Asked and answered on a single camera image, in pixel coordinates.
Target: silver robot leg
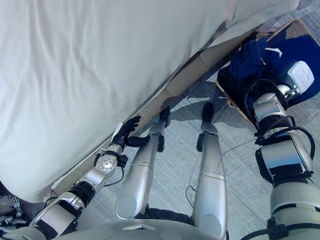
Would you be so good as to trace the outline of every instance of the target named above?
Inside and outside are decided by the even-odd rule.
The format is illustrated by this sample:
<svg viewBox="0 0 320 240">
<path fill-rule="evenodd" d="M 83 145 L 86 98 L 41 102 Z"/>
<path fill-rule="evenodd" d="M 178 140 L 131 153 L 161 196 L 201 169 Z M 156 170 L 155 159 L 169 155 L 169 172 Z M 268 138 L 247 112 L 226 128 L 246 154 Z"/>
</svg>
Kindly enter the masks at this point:
<svg viewBox="0 0 320 240">
<path fill-rule="evenodd" d="M 169 124 L 169 114 L 169 108 L 161 112 L 160 120 L 149 131 L 149 142 L 138 150 L 132 160 L 115 204 L 115 213 L 120 219 L 134 219 L 145 213 L 154 176 L 156 153 L 164 150 L 164 130 Z"/>
<path fill-rule="evenodd" d="M 211 103 L 203 108 L 202 134 L 197 144 L 202 160 L 191 219 L 203 232 L 221 240 L 227 232 L 227 190 L 218 130 L 211 123 L 213 111 Z M 204 119 L 205 113 L 211 116 Z"/>
</svg>

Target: blue cloth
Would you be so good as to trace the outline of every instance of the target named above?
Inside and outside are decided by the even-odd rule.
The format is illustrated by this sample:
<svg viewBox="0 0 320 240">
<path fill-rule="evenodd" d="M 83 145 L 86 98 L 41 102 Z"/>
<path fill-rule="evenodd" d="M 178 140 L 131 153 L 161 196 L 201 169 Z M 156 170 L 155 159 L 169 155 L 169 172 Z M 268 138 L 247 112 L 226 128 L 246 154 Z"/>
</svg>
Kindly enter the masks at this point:
<svg viewBox="0 0 320 240">
<path fill-rule="evenodd" d="M 237 89 L 244 89 L 256 79 L 281 79 L 287 75 L 289 68 L 297 61 L 304 61 L 310 67 L 314 82 L 300 96 L 289 101 L 289 105 L 296 105 L 320 92 L 320 47 L 310 35 L 286 39 L 285 31 L 275 37 L 275 41 L 268 43 L 269 48 L 278 48 L 282 52 L 266 50 L 265 38 L 259 41 L 250 40 L 243 48 L 236 52 L 231 59 L 228 72 L 237 80 Z"/>
<path fill-rule="evenodd" d="M 320 92 L 320 47 L 310 35 L 291 38 L 272 47 L 280 49 L 283 53 L 281 64 L 274 74 L 276 78 L 281 75 L 281 69 L 285 69 L 296 61 L 306 62 L 314 76 L 313 84 L 300 96 L 289 101 L 291 106 L 308 100 Z"/>
<path fill-rule="evenodd" d="M 228 71 L 238 79 L 239 86 L 248 78 L 262 77 L 265 66 L 261 59 L 265 56 L 266 47 L 265 38 L 259 41 L 250 40 L 233 55 Z"/>
</svg>

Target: wire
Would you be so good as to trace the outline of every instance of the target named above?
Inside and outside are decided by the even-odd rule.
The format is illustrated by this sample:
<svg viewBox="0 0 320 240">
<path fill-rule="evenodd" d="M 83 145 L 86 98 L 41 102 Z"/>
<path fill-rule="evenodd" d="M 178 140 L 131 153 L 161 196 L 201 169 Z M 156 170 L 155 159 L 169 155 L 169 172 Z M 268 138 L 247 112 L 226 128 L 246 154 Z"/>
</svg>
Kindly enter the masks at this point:
<svg viewBox="0 0 320 240">
<path fill-rule="evenodd" d="M 246 115 L 249 117 L 249 120 L 252 122 L 252 124 L 255 126 L 255 128 L 257 130 L 259 130 L 259 126 L 256 124 L 256 121 L 255 121 L 254 117 L 252 116 L 251 111 L 249 110 L 248 103 L 247 103 L 247 98 L 248 98 L 249 93 L 253 90 L 253 87 L 255 85 L 257 85 L 259 82 L 269 83 L 274 88 L 274 91 L 275 91 L 274 94 L 277 96 L 278 100 L 282 101 L 281 104 L 286 104 L 287 105 L 286 99 L 284 98 L 283 94 L 279 91 L 277 85 L 273 81 L 271 81 L 269 79 L 257 79 L 255 81 L 253 81 L 251 83 L 251 85 L 245 91 L 243 104 L 244 104 L 244 108 L 245 108 L 245 111 L 246 111 Z"/>
<path fill-rule="evenodd" d="M 296 230 L 296 229 L 320 229 L 320 224 L 316 224 L 316 223 L 298 223 L 298 224 L 292 224 L 289 226 L 286 226 L 286 230 L 292 231 L 292 230 Z M 262 230 L 258 230 L 258 231 L 254 231 L 249 233 L 248 235 L 244 236 L 243 238 L 241 238 L 241 240 L 250 240 L 253 239 L 255 237 L 261 236 L 261 235 L 265 235 L 265 234 L 272 234 L 272 228 L 267 228 L 267 229 L 262 229 Z"/>
<path fill-rule="evenodd" d="M 48 204 L 49 201 L 55 200 L 55 199 L 57 199 L 57 198 L 58 198 L 57 196 L 49 197 L 49 198 L 44 202 L 44 207 L 43 207 L 43 209 L 45 209 L 45 208 L 47 207 L 47 204 Z"/>
<path fill-rule="evenodd" d="M 270 131 L 271 129 L 273 129 L 277 124 L 283 122 L 285 119 L 291 119 L 291 121 L 292 121 L 292 126 L 293 126 L 293 127 L 296 126 L 296 121 L 295 121 L 295 119 L 294 119 L 293 116 L 291 116 L 291 115 L 281 116 L 280 119 L 278 119 L 277 121 L 275 121 L 274 123 L 272 123 L 270 126 L 268 126 L 268 128 L 267 128 L 266 130 L 264 130 L 262 133 L 259 133 L 259 136 L 258 136 L 256 142 L 259 143 L 259 142 L 262 140 L 262 138 L 264 137 L 264 135 L 265 135 L 268 131 Z"/>
<path fill-rule="evenodd" d="M 122 181 L 122 179 L 124 179 L 124 176 L 125 176 L 125 171 L 124 171 L 124 168 L 122 166 L 121 166 L 121 171 L 122 171 L 122 177 L 120 178 L 120 180 L 115 181 L 115 182 L 110 183 L 110 184 L 106 184 L 103 187 L 109 187 L 109 186 L 112 186 L 112 185 L 120 183 Z"/>
<path fill-rule="evenodd" d="M 185 197 L 186 197 L 186 199 L 188 200 L 188 202 L 189 202 L 189 204 L 190 204 L 190 206 L 192 207 L 192 208 L 194 208 L 194 205 L 191 203 L 191 201 L 189 200 L 189 197 L 188 197 L 188 189 L 189 188 L 191 188 L 193 191 L 196 191 L 196 189 L 193 187 L 193 186 L 191 186 L 190 184 L 186 187 L 186 189 L 185 189 Z"/>
<path fill-rule="evenodd" d="M 93 162 L 93 166 L 96 166 L 97 161 L 98 161 L 98 159 L 100 158 L 100 156 L 101 156 L 101 153 L 99 152 L 99 153 L 95 156 L 95 159 L 94 159 L 94 162 Z"/>
<path fill-rule="evenodd" d="M 301 132 L 303 132 L 309 139 L 310 141 L 310 158 L 311 160 L 314 160 L 314 157 L 315 157 L 315 151 L 316 151 L 316 144 L 315 144 L 315 140 L 314 138 L 312 137 L 312 135 L 310 134 L 310 132 L 308 132 L 306 129 L 304 129 L 303 127 L 300 127 L 300 126 L 292 126 L 292 127 L 288 127 L 288 128 L 285 128 L 285 129 L 282 129 L 280 131 L 277 131 L 275 132 L 274 134 L 272 134 L 270 137 L 268 137 L 267 139 L 270 139 L 270 138 L 276 138 L 278 135 L 280 134 L 284 134 L 286 132 L 289 132 L 289 131 L 292 131 L 292 130 L 299 130 Z"/>
</svg>

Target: mattress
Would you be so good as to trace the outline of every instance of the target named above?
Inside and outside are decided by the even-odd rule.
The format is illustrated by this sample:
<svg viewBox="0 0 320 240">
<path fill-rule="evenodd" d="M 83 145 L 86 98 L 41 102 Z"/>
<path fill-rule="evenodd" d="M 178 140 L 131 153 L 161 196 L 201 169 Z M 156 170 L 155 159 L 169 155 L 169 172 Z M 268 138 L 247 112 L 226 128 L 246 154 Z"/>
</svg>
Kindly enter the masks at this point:
<svg viewBox="0 0 320 240">
<path fill-rule="evenodd" d="M 31 203 L 202 49 L 298 0 L 1 0 L 0 181 Z"/>
</svg>

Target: floor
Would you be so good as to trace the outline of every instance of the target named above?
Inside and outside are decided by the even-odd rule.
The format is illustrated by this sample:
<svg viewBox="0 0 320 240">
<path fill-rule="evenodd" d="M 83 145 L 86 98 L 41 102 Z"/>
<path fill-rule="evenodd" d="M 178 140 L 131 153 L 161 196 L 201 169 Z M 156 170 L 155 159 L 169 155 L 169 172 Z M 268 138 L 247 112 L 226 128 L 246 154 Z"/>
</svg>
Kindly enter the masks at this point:
<svg viewBox="0 0 320 240">
<path fill-rule="evenodd" d="M 320 40 L 320 0 L 301 1 L 299 9 L 291 14 L 272 20 L 262 26 L 275 30 L 284 23 L 301 18 Z M 207 101 L 212 101 L 216 114 L 215 126 L 219 131 L 221 150 L 227 180 L 228 231 L 230 239 L 263 229 L 270 217 L 272 186 L 259 174 L 255 159 L 258 148 L 254 144 L 255 130 L 234 108 L 229 107 L 216 87 L 217 73 L 213 70 L 193 84 L 172 104 L 171 125 L 165 130 L 165 150 L 156 156 L 155 173 L 150 191 L 149 204 L 153 208 L 168 209 L 191 215 L 192 207 L 186 197 L 186 187 L 195 186 L 201 154 L 196 151 L 200 133 L 201 111 Z M 306 128 L 316 142 L 314 177 L 320 186 L 320 94 L 288 110 L 295 117 L 297 126 Z M 147 134 L 148 125 L 142 136 Z M 133 159 L 137 149 L 126 148 L 124 153 Z M 121 177 L 118 169 L 110 182 Z M 116 221 L 115 202 L 120 184 L 103 189 L 84 211 L 80 229 Z"/>
</svg>

